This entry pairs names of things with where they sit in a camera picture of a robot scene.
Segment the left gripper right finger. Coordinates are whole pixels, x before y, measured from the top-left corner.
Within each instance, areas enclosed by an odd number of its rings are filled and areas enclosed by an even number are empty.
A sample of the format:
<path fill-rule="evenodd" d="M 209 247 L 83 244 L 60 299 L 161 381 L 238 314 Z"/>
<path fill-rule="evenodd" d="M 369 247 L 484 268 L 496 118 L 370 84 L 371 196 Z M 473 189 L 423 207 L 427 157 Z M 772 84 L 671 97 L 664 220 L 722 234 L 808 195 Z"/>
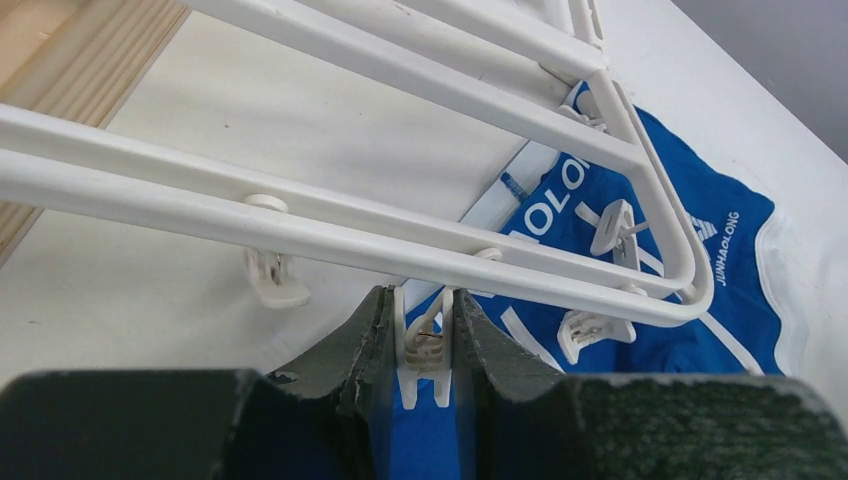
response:
<path fill-rule="evenodd" d="M 495 326 L 465 289 L 453 293 L 453 374 L 461 478 L 582 478 L 573 382 Z"/>

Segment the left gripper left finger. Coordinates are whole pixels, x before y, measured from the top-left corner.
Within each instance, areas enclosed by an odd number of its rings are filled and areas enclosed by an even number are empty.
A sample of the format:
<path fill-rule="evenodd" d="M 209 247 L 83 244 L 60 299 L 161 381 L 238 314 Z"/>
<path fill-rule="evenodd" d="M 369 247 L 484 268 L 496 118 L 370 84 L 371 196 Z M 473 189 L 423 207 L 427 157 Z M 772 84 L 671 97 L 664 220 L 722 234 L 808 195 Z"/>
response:
<path fill-rule="evenodd" d="M 272 452 L 289 477 L 388 478 L 396 305 L 395 287 L 373 287 L 340 327 L 267 374 L 283 394 Z"/>

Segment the white plastic clip hanger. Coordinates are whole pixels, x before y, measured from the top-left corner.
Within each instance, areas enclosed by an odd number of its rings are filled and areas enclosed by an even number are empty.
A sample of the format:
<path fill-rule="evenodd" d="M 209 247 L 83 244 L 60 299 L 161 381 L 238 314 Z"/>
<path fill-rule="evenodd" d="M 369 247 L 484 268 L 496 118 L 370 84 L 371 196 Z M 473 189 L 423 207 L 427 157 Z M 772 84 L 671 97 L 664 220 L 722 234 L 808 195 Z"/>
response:
<path fill-rule="evenodd" d="M 193 1 L 105 128 L 3 103 L 1 196 L 41 210 L 1 268 L 1 379 L 273 367 L 372 285 L 415 279 L 663 328 L 714 296 L 704 249 L 577 1 Z M 663 260 L 461 222 L 520 141 L 620 174 Z"/>

